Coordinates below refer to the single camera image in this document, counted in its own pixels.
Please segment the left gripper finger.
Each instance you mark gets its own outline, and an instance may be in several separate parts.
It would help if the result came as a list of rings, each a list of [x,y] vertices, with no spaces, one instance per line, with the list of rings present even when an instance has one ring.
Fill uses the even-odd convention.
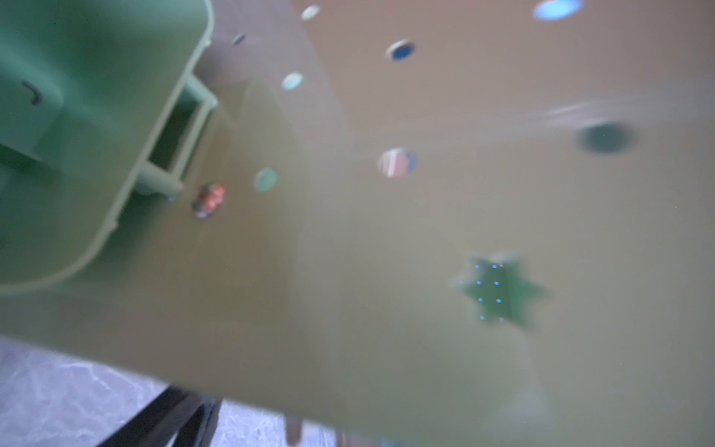
[[[222,404],[214,396],[167,387],[100,446],[210,446]]]

